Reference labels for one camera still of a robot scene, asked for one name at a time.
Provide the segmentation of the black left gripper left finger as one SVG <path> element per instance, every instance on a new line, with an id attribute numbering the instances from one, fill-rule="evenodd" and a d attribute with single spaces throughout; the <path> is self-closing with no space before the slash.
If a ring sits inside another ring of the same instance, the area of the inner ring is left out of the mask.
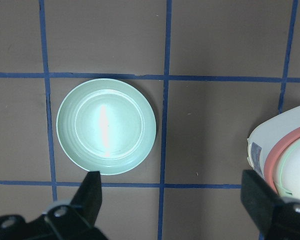
<path id="1" fill-rule="evenodd" d="M 17 214 L 0 216 L 0 240 L 106 240 L 95 227 L 101 205 L 101 175 L 91 171 L 69 203 L 53 205 L 30 222 Z"/>

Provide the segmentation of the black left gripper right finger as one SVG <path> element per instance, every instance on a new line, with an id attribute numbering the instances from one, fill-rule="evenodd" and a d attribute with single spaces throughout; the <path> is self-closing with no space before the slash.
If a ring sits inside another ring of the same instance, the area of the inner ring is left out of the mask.
<path id="1" fill-rule="evenodd" d="M 300 240 L 300 199 L 279 196 L 254 170 L 242 172 L 240 199 L 265 240 Z"/>

